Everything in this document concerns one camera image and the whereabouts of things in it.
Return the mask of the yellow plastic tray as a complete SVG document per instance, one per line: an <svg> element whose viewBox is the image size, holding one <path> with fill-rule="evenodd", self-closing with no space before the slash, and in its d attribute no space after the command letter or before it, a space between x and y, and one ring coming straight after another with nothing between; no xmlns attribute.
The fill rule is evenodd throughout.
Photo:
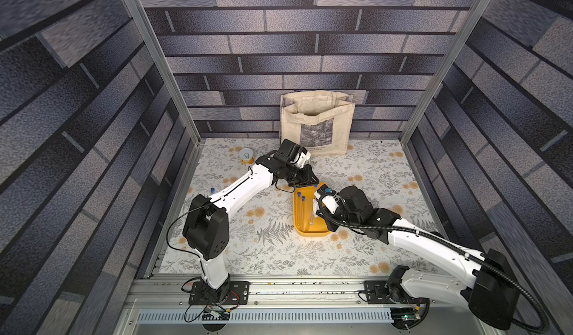
<svg viewBox="0 0 573 335"><path fill-rule="evenodd" d="M309 220L309 214L310 214L310 209L312 207L312 201L314 198L314 193L315 191L319 188L319 186L322 186L324 183L321 182L318 185L314 185L314 186L309 186L309 187L302 187L302 188L298 188L295 190L293 196L292 196L292 203L293 203L293 222L294 222L294 226L295 226L295 221L294 221L294 202L295 199L297 197L297 193L301 192L302 196L306 197L306 218L307 218L307 222L303 225L301 222L301 227L298 228L295 226L295 230L298 232L298 234L301 237L326 237L328 236L331 232L328 230L328 227L325 223L325 220L323 220L323 218L317 216L315 214L315 220L312 226L308 225L308 220Z"/></svg>

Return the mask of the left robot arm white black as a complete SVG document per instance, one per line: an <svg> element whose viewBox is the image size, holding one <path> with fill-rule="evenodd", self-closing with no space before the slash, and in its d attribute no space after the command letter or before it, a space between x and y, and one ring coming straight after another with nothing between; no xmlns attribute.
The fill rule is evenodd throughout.
<svg viewBox="0 0 573 335"><path fill-rule="evenodd" d="M182 236L190 253L199 259L201 290L211 303L230 295L230 275L225 266L225 248L230 240L229 221L248 201L278 181L292 189L319 184L311 153L288 139L277 150L261 155L249 171L230 186L210 196L199 194L190 204Z"/></svg>

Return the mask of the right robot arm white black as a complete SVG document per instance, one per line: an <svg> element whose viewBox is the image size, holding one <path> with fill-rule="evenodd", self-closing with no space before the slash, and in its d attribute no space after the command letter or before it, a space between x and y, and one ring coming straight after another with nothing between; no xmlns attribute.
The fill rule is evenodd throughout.
<svg viewBox="0 0 573 335"><path fill-rule="evenodd" d="M424 231L394 211L374 207L355 186L340 192L320 187L315 193L315 211L331 231L340 227L356 231L412 252L446 271L445 275L431 275L410 266L397 266L384 292L394 302L446 302L466 308L480 321L504 331L516 323L514 313L521 286L499 251L483 253Z"/></svg>

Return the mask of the beige canvas tote bag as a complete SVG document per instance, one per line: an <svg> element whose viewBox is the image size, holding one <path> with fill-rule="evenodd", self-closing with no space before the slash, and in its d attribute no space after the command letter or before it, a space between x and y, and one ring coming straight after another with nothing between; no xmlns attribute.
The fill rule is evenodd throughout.
<svg viewBox="0 0 573 335"><path fill-rule="evenodd" d="M355 103L353 96L326 90L281 96L279 135L313 156L347 153Z"/></svg>

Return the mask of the right controller board green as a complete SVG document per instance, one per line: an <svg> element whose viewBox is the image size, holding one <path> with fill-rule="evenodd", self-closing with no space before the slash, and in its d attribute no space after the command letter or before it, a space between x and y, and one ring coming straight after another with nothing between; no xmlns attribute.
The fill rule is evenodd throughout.
<svg viewBox="0 0 573 335"><path fill-rule="evenodd" d="M419 311L413 308L391 308L392 326L399 331L410 331L422 320Z"/></svg>

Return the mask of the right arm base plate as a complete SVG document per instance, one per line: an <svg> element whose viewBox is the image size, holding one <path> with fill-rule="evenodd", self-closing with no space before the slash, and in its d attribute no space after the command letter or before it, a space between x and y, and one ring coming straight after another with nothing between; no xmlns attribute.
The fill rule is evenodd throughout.
<svg viewBox="0 0 573 335"><path fill-rule="evenodd" d="M386 285L386 281L364 281L364 289L360 291L360 297L369 305L421 305L425 301L421 298L413 298L400 286Z"/></svg>

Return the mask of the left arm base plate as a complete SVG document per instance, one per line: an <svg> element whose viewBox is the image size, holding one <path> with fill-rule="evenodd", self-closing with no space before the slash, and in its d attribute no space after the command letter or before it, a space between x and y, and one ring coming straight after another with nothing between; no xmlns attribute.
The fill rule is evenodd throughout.
<svg viewBox="0 0 573 335"><path fill-rule="evenodd" d="M219 289L199 281L189 292L189 305L247 305L251 283L248 281L226 281Z"/></svg>

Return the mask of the aluminium mounting rail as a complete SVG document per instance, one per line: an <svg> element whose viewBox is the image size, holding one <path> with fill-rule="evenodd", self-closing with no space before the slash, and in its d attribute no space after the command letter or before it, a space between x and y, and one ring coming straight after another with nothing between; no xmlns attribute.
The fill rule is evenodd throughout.
<svg viewBox="0 0 573 335"><path fill-rule="evenodd" d="M196 318L181 286L189 275L159 274L136 280L115 334L398 334L395 305L367 305L364 277L245 276L248 302L227 322Z"/></svg>

